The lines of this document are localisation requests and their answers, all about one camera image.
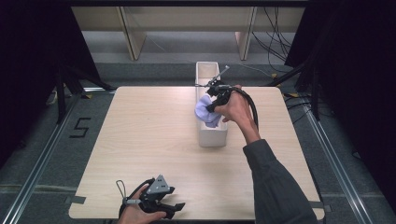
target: dark sleeve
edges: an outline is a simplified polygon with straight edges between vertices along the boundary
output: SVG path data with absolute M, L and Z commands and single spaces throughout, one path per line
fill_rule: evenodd
M 300 186 L 265 140 L 244 147 L 253 177 L 256 223 L 318 223 Z

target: white container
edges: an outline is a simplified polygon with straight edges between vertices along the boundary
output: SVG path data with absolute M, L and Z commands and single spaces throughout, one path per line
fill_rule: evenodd
M 219 73 L 219 65 L 214 62 L 197 62 L 195 83 L 206 85 L 207 82 Z M 208 88 L 196 87 L 196 102 L 205 95 Z M 225 147 L 227 139 L 227 123 L 219 121 L 219 126 L 216 128 L 206 127 L 203 121 L 197 121 L 198 127 L 198 142 L 200 147 Z

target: person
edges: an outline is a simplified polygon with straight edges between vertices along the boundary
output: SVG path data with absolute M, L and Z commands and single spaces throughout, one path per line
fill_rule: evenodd
M 215 112 L 225 117 L 223 122 L 235 122 L 245 137 L 247 145 L 243 151 L 252 172 L 256 223 L 318 223 L 297 182 L 276 159 L 268 143 L 261 138 L 250 113 L 248 101 L 240 93 L 233 91 L 229 102 L 216 106 Z M 121 222 L 122 224 L 149 223 L 157 220 L 154 218 L 164 217 L 161 213 L 154 213 L 152 216 L 144 214 L 143 211 L 139 211 L 138 205 L 130 206 L 132 208 L 125 209 L 120 220 L 131 222 Z

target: wooden table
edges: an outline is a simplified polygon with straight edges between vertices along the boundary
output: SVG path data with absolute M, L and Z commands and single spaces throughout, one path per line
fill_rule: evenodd
M 259 114 L 260 134 L 297 180 L 309 201 L 319 202 L 297 135 L 277 88 L 245 87 Z M 72 218 L 118 218 L 116 181 L 129 195 L 144 180 L 162 174 L 175 187 L 162 202 L 186 203 L 174 219 L 254 219 L 246 144 L 229 123 L 226 147 L 199 147 L 195 87 L 120 87 L 92 151 Z M 322 209 L 315 209 L 323 219 Z

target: human hand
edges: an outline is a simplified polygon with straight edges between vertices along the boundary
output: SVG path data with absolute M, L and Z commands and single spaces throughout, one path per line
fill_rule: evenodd
M 140 188 L 132 199 L 139 199 L 140 194 L 148 185 Z M 138 204 L 129 204 L 125 207 L 119 220 L 119 224 L 147 224 L 166 217 L 165 212 L 145 213 Z
M 237 91 L 232 91 L 230 99 L 226 105 L 218 105 L 215 112 L 225 117 L 223 122 L 234 121 L 245 136 L 247 144 L 257 141 L 260 138 L 259 130 L 251 116 L 248 101 Z

